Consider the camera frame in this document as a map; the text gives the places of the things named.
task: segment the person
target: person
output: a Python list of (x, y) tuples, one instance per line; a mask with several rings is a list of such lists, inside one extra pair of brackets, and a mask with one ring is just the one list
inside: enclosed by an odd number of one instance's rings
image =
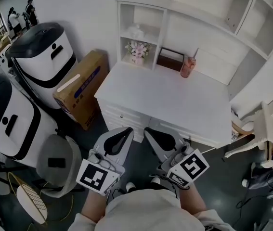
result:
[(8, 13), (8, 20), (10, 21), (14, 33), (17, 35), (17, 37), (21, 37), (23, 32), (22, 32), (22, 27), (21, 24), (18, 21), (20, 14), (17, 14), (14, 10), (14, 8), (10, 8), (9, 13)]
[(26, 11), (27, 14), (29, 14), (29, 20), (30, 20), (31, 25), (35, 26), (35, 25), (38, 24), (38, 22), (37, 22), (37, 18), (36, 18), (36, 15), (35, 15), (35, 8), (34, 8), (34, 6), (32, 6), (32, 1), (33, 0), (28, 0), (27, 1), (25, 11)]
[(13, 10), (14, 10), (14, 8), (11, 7), (10, 10), (9, 10), (9, 13), (8, 13), (8, 27), (9, 27), (9, 30), (10, 30), (10, 31), (13, 30), (13, 26), (11, 25), (11, 22), (10, 22), (10, 20), (9, 20), (9, 16), (10, 16), (10, 14), (12, 13)]
[(76, 214), (68, 231), (159, 230), (234, 231), (215, 210), (207, 210), (194, 184), (180, 190), (180, 199), (153, 178), (149, 189), (137, 190), (132, 182), (127, 194), (106, 206), (103, 197), (89, 190), (81, 213)]

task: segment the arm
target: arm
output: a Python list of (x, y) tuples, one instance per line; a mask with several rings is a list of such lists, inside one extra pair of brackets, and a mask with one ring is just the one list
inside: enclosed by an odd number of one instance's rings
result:
[(89, 190), (85, 205), (81, 214), (90, 220), (97, 223), (101, 217), (105, 215), (106, 209), (106, 196), (103, 197), (98, 193)]
[(181, 208), (191, 215), (207, 210), (205, 202), (194, 184), (190, 185), (189, 190), (180, 190), (180, 203)]
[(97, 222), (105, 214), (106, 197), (89, 190), (81, 214), (77, 213), (68, 231), (94, 231)]

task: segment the chair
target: chair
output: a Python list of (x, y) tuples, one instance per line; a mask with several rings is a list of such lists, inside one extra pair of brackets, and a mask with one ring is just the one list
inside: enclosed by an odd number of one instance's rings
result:
[[(17, 182), (17, 189), (14, 190), (12, 186), (11, 179)], [(40, 196), (29, 186), (26, 182), (22, 181), (20, 178), (15, 176), (13, 173), (8, 173), (8, 179), (10, 182), (11, 189), (14, 192), (17, 200), (24, 208), (24, 210), (39, 224), (47, 225), (46, 218), (48, 215), (48, 210), (44, 201)]]
[[(60, 159), (65, 165), (50, 165), (50, 159)], [(42, 189), (41, 192), (53, 198), (60, 198), (74, 189), (82, 157), (75, 141), (66, 136), (66, 140), (58, 135), (51, 135), (39, 153), (37, 163), (38, 175), (60, 191)]]
[(236, 149), (225, 153), (225, 157), (230, 157), (233, 154), (245, 152), (258, 146), (260, 150), (265, 149), (265, 142), (273, 143), (273, 117), (270, 114), (269, 107), (264, 102), (261, 103), (262, 109), (257, 111), (254, 115), (248, 116), (243, 120), (243, 124), (253, 121), (253, 133), (255, 138)]

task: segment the storage cabinet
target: storage cabinet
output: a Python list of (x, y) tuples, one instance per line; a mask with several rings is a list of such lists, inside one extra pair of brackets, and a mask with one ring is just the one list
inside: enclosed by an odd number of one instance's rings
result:
[[(131, 126), (141, 141), (157, 119), (210, 147), (230, 143), (231, 103), (273, 52), (273, 0), (117, 1), (117, 64), (95, 95), (109, 129)], [(143, 66), (130, 61), (131, 40), (152, 46)], [(196, 57), (187, 79), (156, 64), (161, 47)]]

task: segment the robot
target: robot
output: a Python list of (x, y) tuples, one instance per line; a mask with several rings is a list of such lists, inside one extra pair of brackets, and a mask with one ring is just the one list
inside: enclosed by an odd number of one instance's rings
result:
[[(167, 178), (182, 189), (187, 189), (209, 168), (200, 151), (174, 130), (146, 127), (144, 136), (161, 162), (157, 169), (165, 171)], [(106, 196), (125, 173), (123, 164), (133, 137), (130, 127), (102, 134), (89, 151), (88, 159), (83, 159), (77, 183)]]

